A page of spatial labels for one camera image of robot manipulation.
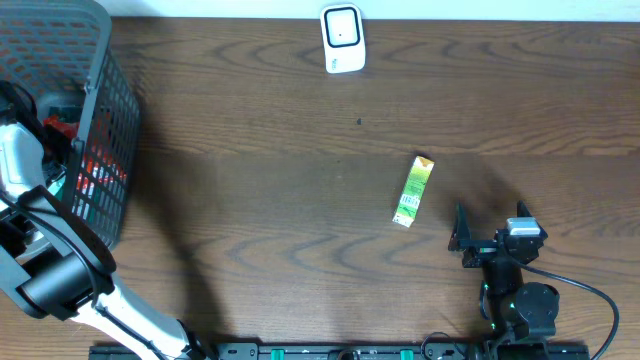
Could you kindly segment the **green yellow juice carton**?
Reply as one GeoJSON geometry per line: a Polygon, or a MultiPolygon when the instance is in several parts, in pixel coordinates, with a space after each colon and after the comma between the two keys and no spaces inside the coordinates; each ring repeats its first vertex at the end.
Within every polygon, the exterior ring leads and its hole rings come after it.
{"type": "Polygon", "coordinates": [[[393,223],[406,228],[413,224],[434,165],[435,162],[426,157],[414,158],[392,217],[393,223]]]}

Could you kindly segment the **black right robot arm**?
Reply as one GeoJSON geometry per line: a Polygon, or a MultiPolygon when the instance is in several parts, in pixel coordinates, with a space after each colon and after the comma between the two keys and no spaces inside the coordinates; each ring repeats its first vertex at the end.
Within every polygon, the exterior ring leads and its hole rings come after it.
{"type": "Polygon", "coordinates": [[[466,346],[466,359],[551,357],[546,340],[556,334],[559,293],[547,284],[526,283],[522,275],[546,239],[547,233],[522,201],[517,203],[517,215],[491,239],[473,238],[463,206],[456,206],[448,249],[463,254],[463,267],[482,270],[479,306],[492,325],[490,335],[466,346]]]}

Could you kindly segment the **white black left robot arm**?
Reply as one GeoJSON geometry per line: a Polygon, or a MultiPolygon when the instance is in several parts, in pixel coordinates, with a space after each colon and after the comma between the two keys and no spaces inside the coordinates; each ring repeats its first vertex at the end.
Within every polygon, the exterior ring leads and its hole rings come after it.
{"type": "Polygon", "coordinates": [[[101,239],[48,187],[66,174],[71,140],[41,122],[21,86],[1,83],[1,202],[49,247],[24,263],[25,235],[1,226],[1,289],[24,313],[93,327],[141,359],[214,359],[178,319],[154,309],[116,274],[101,239]]]}

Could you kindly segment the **red snack stick packet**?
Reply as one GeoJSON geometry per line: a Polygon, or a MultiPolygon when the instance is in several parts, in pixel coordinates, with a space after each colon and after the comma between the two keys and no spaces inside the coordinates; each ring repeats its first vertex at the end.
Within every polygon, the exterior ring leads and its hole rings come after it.
{"type": "Polygon", "coordinates": [[[79,122],[68,122],[59,115],[51,115],[44,120],[47,144],[50,147],[70,146],[79,132],[79,122]]]}

